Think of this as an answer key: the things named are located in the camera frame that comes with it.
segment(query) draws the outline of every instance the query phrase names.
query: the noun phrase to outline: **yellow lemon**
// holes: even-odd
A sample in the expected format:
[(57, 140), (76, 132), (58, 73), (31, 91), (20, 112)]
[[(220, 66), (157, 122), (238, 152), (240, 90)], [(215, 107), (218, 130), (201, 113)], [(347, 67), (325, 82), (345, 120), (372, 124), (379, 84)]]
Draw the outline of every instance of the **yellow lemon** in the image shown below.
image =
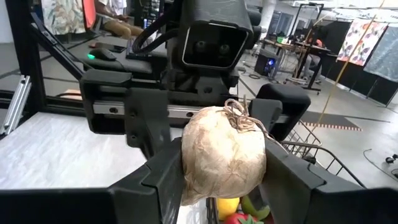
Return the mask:
[(218, 198), (217, 209), (218, 219), (223, 221), (226, 217), (234, 214), (238, 209), (239, 198)]

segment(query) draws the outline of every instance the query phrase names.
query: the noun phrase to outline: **hanging poster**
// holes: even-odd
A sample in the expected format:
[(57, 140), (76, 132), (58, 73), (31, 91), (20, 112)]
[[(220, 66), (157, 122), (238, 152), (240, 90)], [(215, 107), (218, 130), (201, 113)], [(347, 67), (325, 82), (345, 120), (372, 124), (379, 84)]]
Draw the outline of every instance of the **hanging poster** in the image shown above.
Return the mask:
[[(356, 44), (362, 37), (366, 28), (369, 26), (370, 20), (367, 19), (355, 19), (352, 23), (343, 45), (341, 46), (340, 52), (338, 53), (337, 60), (347, 61), (351, 53), (353, 52)], [(379, 41), (381, 35), (386, 29), (388, 23), (373, 22), (370, 28), (366, 32), (365, 36), (356, 48), (351, 60), (349, 62), (356, 65), (363, 66), (368, 59), (372, 49)]]
[(84, 33), (82, 0), (42, 0), (44, 25), (54, 35)]
[(398, 27), (390, 24), (363, 70), (392, 82), (398, 82), (397, 49)]

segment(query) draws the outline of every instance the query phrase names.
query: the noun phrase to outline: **green light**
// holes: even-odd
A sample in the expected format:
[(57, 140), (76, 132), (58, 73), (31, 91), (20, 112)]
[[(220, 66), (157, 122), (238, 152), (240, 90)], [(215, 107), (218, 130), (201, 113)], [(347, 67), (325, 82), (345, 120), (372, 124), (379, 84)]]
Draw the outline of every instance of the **green light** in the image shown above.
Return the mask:
[(95, 56), (94, 56), (94, 55), (91, 55), (91, 54), (88, 54), (87, 57), (88, 57), (89, 59), (92, 59), (92, 60), (95, 59)]

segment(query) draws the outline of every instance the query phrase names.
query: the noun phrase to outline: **paper-wrapped ball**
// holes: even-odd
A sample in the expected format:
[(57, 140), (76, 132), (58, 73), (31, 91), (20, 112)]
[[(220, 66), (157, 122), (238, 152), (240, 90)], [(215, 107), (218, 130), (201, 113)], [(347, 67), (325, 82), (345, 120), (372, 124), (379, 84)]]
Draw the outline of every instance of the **paper-wrapped ball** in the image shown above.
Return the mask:
[(223, 108), (207, 107), (184, 128), (182, 205), (207, 197), (242, 197), (261, 183), (266, 172), (264, 133), (256, 125), (233, 128), (229, 118)]

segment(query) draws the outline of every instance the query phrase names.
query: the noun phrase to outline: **computer mouse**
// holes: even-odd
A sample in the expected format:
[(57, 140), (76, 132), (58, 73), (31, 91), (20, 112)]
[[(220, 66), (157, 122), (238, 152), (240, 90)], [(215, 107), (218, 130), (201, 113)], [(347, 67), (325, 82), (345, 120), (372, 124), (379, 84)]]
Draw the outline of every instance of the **computer mouse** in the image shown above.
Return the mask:
[(95, 48), (90, 51), (90, 54), (95, 58), (107, 61), (115, 61), (116, 56), (108, 49), (105, 48)]

